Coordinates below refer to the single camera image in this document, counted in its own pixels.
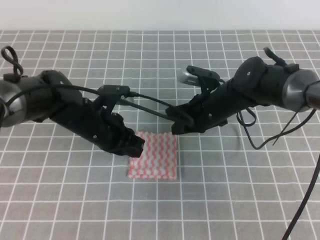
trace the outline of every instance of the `white wall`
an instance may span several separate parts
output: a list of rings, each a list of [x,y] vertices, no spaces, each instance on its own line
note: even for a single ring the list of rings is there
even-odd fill
[[[2,0],[0,6],[4,30],[320,29],[320,0]]]

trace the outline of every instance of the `wire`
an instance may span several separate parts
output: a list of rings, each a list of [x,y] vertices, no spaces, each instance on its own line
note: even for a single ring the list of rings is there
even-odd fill
[[[165,105],[165,106],[167,106],[169,108],[174,109],[177,113],[179,113],[180,115],[185,117],[185,119],[187,121],[189,121],[189,124],[187,125],[188,127],[192,128],[195,125],[195,121],[191,116],[189,116],[186,112],[180,110],[179,108],[177,108],[177,107],[175,107],[175,106],[173,106],[173,105],[171,105],[171,104],[169,104],[169,103],[167,103],[165,101],[161,101],[161,100],[156,99],[156,98],[154,98],[152,96],[143,95],[143,94],[140,94],[140,93],[137,93],[137,92],[130,92],[129,97],[140,97],[140,98],[149,99],[151,101],[154,101],[154,102],[157,102],[159,104]]]
[[[251,146],[252,146],[255,150],[259,150],[259,149],[261,149],[263,146],[265,146],[268,142],[270,142],[270,141],[272,141],[272,140],[274,140],[274,139],[276,139],[276,138],[278,138],[278,137],[282,137],[282,136],[284,136],[284,135],[288,135],[288,134],[294,132],[295,130],[298,130],[299,128],[301,128],[303,125],[305,125],[305,124],[312,118],[312,116],[316,113],[316,111],[317,111],[316,109],[313,109],[313,110],[310,112],[310,114],[309,114],[299,125],[295,126],[294,128],[292,128],[292,129],[290,129],[290,130],[288,130],[288,131],[284,131],[284,132],[282,132],[282,133],[279,133],[279,134],[277,134],[277,135],[275,135],[275,136],[272,136],[272,137],[268,138],[268,139],[265,140],[260,146],[255,146],[255,144],[253,143],[253,141],[252,141],[252,139],[251,139],[251,136],[250,136],[250,134],[249,134],[249,132],[248,132],[247,127],[244,126],[244,125],[242,125],[242,126],[243,126],[243,128],[244,128],[244,131],[245,131],[245,133],[246,133],[246,135],[247,135],[247,137],[248,137],[248,140],[249,140]],[[240,115],[241,120],[244,121],[242,114],[239,113],[239,115]]]
[[[317,178],[318,178],[318,175],[320,173],[320,154],[319,154],[319,157],[318,157],[318,161],[316,163],[316,166],[315,166],[315,169],[314,169],[314,172],[313,172],[313,176],[312,176],[312,179],[310,181],[310,184],[309,184],[309,187],[304,195],[304,198],[298,208],[298,210],[296,211],[293,219],[291,220],[287,230],[285,231],[284,235],[283,235],[283,238],[282,240],[287,240],[289,238],[289,235],[291,234],[292,230],[294,229],[300,215],[302,214],[302,212],[304,211],[306,205],[307,205],[307,202],[310,198],[310,195],[312,193],[312,190],[314,189],[315,185],[316,185],[316,181],[317,181]]]
[[[7,54],[6,50],[8,50],[11,53],[12,58]],[[4,60],[6,60],[8,63],[13,65],[13,74],[14,75],[22,76],[24,74],[24,69],[19,64],[18,55],[17,55],[16,51],[11,46],[3,47],[1,49],[1,55]]]
[[[305,124],[312,118],[312,116],[316,113],[316,111],[317,111],[316,109],[313,109],[313,110],[311,111],[311,113],[310,113],[299,125],[297,125],[296,127],[292,128],[292,129],[290,129],[290,130],[288,130],[288,131],[284,131],[284,129],[285,129],[285,128],[284,128],[279,134],[268,138],[268,139],[267,139],[266,141],[264,141],[260,146],[255,146],[255,144],[253,143],[253,141],[252,141],[252,139],[251,139],[251,136],[250,136],[250,134],[249,134],[249,132],[248,132],[248,129],[247,129],[247,127],[249,127],[250,125],[252,126],[253,124],[252,124],[252,123],[245,123],[245,122],[244,122],[244,118],[243,118],[241,112],[239,112],[239,114],[237,114],[237,119],[238,119],[238,115],[239,115],[239,116],[240,116],[240,121],[239,121],[239,119],[238,119],[238,121],[239,121],[239,123],[243,126],[244,131],[245,131],[245,133],[246,133],[246,135],[247,135],[247,137],[248,137],[248,140],[249,140],[251,146],[252,146],[255,150],[259,150],[259,149],[261,149],[263,146],[265,146],[268,142],[272,141],[273,139],[278,139],[278,138],[280,138],[280,137],[282,137],[282,136],[284,136],[284,135],[290,134],[290,133],[294,132],[295,130],[301,128],[303,125],[305,125]],[[289,238],[289,235],[291,234],[292,230],[294,229],[294,227],[295,227],[295,225],[296,225],[299,217],[301,216],[304,208],[305,208],[306,205],[307,205],[307,202],[308,202],[309,197],[310,197],[310,195],[311,195],[311,193],[312,193],[312,190],[313,190],[314,187],[315,187],[315,184],[316,184],[316,181],[317,181],[317,178],[318,178],[319,173],[320,173],[320,154],[319,154],[318,161],[317,161],[317,163],[316,163],[316,166],[315,166],[315,169],[314,169],[314,173],[313,173],[312,179],[311,179],[311,181],[310,181],[309,187],[308,187],[308,189],[307,189],[307,191],[306,191],[306,193],[305,193],[305,195],[304,195],[304,198],[303,198],[303,200],[302,200],[302,202],[301,202],[298,210],[296,211],[293,219],[291,220],[290,225],[288,226],[287,230],[285,231],[285,233],[284,233],[284,235],[283,235],[283,237],[282,237],[282,240],[287,240],[287,239]]]
[[[90,88],[87,88],[87,87],[83,87],[83,86],[76,86],[76,85],[64,85],[64,84],[53,84],[53,85],[41,85],[41,86],[35,86],[35,87],[31,87],[29,89],[26,89],[26,90],[23,90],[19,93],[17,93],[16,95],[14,95],[12,98],[10,98],[7,102],[6,102],[6,107],[8,108],[16,99],[18,99],[19,97],[25,95],[25,94],[28,94],[28,93],[31,93],[31,92],[34,92],[34,91],[37,91],[37,90],[41,90],[41,89],[71,89],[71,90],[79,90],[79,91],[84,91],[84,92],[88,92],[88,93],[92,93],[92,94],[96,94],[96,95],[99,95],[99,96],[103,96],[104,94],[97,91],[97,90],[93,90],[93,89],[90,89]],[[147,113],[150,113],[150,114],[153,114],[153,115],[156,115],[160,118],[163,118],[163,119],[166,119],[166,120],[170,120],[170,121],[174,121],[174,122],[184,122],[182,119],[178,119],[178,118],[175,118],[175,117],[168,117],[167,115],[164,115],[162,113],[159,113],[157,111],[153,111],[149,108],[146,108],[144,106],[141,106],[141,105],[138,105],[138,104],[135,104],[133,102],[130,102],[130,101],[127,101],[125,99],[119,99],[118,102],[124,104],[124,105],[128,105],[128,106],[131,106],[133,108],[136,108],[136,109],[140,109],[142,111],[145,111]]]

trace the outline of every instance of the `red and white patterned cloth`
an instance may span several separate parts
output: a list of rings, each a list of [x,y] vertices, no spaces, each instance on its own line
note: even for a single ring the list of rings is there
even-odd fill
[[[131,179],[176,179],[177,137],[171,132],[152,133],[138,131],[145,140],[139,158],[130,157],[128,178]]]

